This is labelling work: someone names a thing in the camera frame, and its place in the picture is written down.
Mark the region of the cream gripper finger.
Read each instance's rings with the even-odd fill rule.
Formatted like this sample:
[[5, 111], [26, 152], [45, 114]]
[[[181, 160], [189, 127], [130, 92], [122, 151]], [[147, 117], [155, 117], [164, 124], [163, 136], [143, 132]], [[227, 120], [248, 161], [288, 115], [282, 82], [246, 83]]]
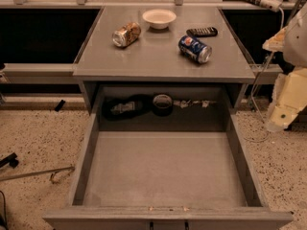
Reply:
[[267, 39], [262, 48], [270, 52], [282, 52], [284, 48], [286, 27], [282, 28], [277, 34]]
[[279, 74], [272, 91], [266, 129], [277, 132], [287, 128], [307, 106], [307, 68], [295, 68], [288, 75]]

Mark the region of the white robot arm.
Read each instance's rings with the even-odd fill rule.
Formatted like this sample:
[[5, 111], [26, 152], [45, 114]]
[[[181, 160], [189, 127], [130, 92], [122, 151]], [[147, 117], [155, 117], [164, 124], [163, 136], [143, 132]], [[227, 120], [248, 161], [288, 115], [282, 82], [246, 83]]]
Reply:
[[307, 4], [286, 27], [266, 40], [263, 48], [282, 52], [284, 60], [295, 67], [275, 81], [266, 128], [277, 132], [287, 128], [307, 106]]

